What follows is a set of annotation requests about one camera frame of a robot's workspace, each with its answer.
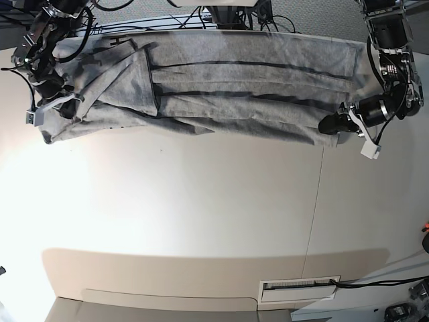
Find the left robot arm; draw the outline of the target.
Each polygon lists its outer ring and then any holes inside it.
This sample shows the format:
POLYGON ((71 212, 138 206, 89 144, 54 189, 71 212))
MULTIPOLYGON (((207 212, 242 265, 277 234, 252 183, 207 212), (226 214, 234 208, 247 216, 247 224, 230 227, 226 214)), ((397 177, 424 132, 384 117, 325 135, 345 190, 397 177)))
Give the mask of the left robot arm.
POLYGON ((403 1, 358 1, 369 31, 366 49, 370 67, 383 90, 353 103, 341 103, 319 124, 322 134, 354 132, 378 148, 394 118, 413 116, 424 106, 422 82, 410 46, 413 41, 403 1))

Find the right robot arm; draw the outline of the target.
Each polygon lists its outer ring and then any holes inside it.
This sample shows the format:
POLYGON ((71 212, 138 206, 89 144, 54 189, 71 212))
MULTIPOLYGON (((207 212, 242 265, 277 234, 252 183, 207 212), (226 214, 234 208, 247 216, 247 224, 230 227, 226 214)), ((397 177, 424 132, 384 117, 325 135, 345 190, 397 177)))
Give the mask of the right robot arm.
POLYGON ((17 13, 33 17, 31 25, 1 13, 1 22, 25 28, 26 33, 17 43, 11 57, 11 68, 2 68, 20 76, 28 85, 31 93, 31 105, 26 112, 26 123, 35 127, 44 123, 44 115, 51 109, 71 119, 76 113, 75 102, 84 101, 84 97, 75 92, 74 86, 56 72, 57 64, 74 60, 84 49, 93 24, 93 14, 88 1, 43 1, 37 15, 12 7, 17 13), (73 29, 82 24, 87 16, 86 31, 78 49, 65 58, 54 56, 58 42, 64 40, 73 29))

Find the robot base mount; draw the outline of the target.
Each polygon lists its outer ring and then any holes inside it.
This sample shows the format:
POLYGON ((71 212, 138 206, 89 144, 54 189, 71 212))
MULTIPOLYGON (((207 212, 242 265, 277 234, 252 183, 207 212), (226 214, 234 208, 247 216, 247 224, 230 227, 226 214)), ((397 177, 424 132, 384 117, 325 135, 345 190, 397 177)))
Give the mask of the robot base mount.
POLYGON ((220 30, 253 30, 253 16, 259 17, 256 7, 210 6, 211 21, 220 30))

